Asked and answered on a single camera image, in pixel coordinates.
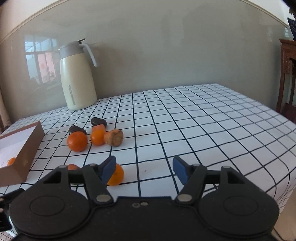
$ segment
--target thermos lid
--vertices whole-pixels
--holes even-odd
[[[83,41],[83,40],[85,40],[85,39],[73,41],[73,42],[67,43],[67,44],[63,45],[62,47],[60,47],[59,50],[60,50],[60,54],[61,54],[61,59],[69,57],[71,55],[83,53],[83,49],[80,46],[81,41]]]

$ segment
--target cardboard box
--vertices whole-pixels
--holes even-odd
[[[39,121],[0,137],[0,187],[26,181],[43,137]],[[12,157],[15,162],[7,166]]]

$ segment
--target checkered tablecloth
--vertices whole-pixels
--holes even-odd
[[[107,130],[121,129],[119,147],[94,146],[83,152],[67,146],[75,124],[91,134],[90,119],[104,118]],[[182,184],[172,169],[179,155],[209,170],[233,167],[271,195],[282,211],[296,185],[296,125],[263,104],[219,84],[180,86],[98,100],[78,111],[67,107],[18,120],[10,132],[40,120],[46,133],[27,181],[0,193],[27,189],[63,164],[80,167],[116,157],[124,182],[107,187],[117,196],[172,196]],[[206,185],[205,193],[218,186]],[[83,186],[72,186],[85,195]]]

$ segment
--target cream-colored thermos jug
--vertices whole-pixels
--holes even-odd
[[[70,110],[80,110],[96,102],[94,80],[83,48],[88,51],[95,67],[97,63],[89,46],[81,43],[83,40],[68,43],[59,49],[62,87]]]

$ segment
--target silver bolt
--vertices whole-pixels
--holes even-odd
[[[135,208],[140,207],[140,204],[138,202],[135,202],[132,204],[132,207],[135,207]]]
[[[149,203],[148,203],[148,202],[141,202],[141,205],[142,205],[142,206],[148,206]]]
[[[108,202],[111,200],[111,197],[107,194],[100,194],[96,197],[96,200],[99,202]]]
[[[177,196],[177,199],[180,201],[180,202],[189,202],[192,200],[192,196],[189,195],[189,194],[180,194]]]

